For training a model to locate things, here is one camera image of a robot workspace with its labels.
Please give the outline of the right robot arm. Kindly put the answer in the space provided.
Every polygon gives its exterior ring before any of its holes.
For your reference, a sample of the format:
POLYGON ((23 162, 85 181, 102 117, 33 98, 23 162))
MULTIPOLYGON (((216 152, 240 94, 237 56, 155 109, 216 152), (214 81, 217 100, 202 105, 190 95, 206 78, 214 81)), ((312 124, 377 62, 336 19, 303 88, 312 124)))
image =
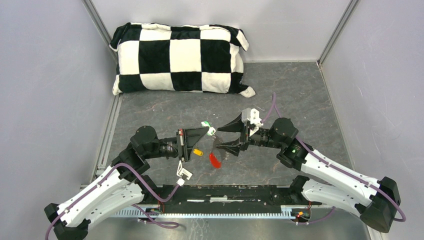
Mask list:
POLYGON ((361 174, 324 156, 298 138, 299 131, 289 118, 279 117, 270 128, 264 128, 257 110, 247 108, 218 131, 240 134, 237 140, 219 143, 218 149, 234 156, 249 146, 278 149, 276 158, 284 166, 304 173, 293 180, 288 191, 295 204, 307 200, 343 209, 381 233, 390 231, 398 221, 397 214, 401 222, 406 220, 395 180, 361 174))

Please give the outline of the yellow key tag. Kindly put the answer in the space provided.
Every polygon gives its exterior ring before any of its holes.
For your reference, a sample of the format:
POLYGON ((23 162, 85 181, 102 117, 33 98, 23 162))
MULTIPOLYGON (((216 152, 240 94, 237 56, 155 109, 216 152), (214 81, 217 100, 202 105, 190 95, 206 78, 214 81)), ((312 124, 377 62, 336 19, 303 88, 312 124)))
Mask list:
POLYGON ((203 151, 201 151, 197 148, 193 149, 193 153, 197 156, 200 156, 200 157, 204 155, 203 151))

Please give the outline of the green key tag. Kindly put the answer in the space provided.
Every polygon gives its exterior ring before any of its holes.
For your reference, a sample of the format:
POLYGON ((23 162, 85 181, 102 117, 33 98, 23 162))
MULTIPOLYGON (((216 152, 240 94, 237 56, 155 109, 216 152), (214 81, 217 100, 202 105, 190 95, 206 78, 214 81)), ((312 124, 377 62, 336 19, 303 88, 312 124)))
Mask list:
POLYGON ((213 136, 216 133, 216 129, 208 121, 202 121, 201 125, 208 128, 206 133, 208 136, 213 136))

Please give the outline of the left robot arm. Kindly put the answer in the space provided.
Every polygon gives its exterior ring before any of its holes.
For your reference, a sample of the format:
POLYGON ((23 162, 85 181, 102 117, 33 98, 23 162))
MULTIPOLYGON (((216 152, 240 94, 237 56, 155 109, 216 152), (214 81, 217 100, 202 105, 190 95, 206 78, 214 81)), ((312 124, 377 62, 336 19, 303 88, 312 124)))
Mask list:
POLYGON ((160 139, 152 126, 141 126, 99 177, 69 200, 44 208, 50 222, 44 238, 54 232, 59 240, 83 240, 96 224, 121 209, 140 202, 168 202, 192 177, 183 163, 190 160, 193 148, 209 130, 208 126, 180 128, 174 137, 160 139), (168 196, 159 194, 148 177, 142 177, 150 168, 148 160, 157 158, 178 159, 178 180, 168 196))

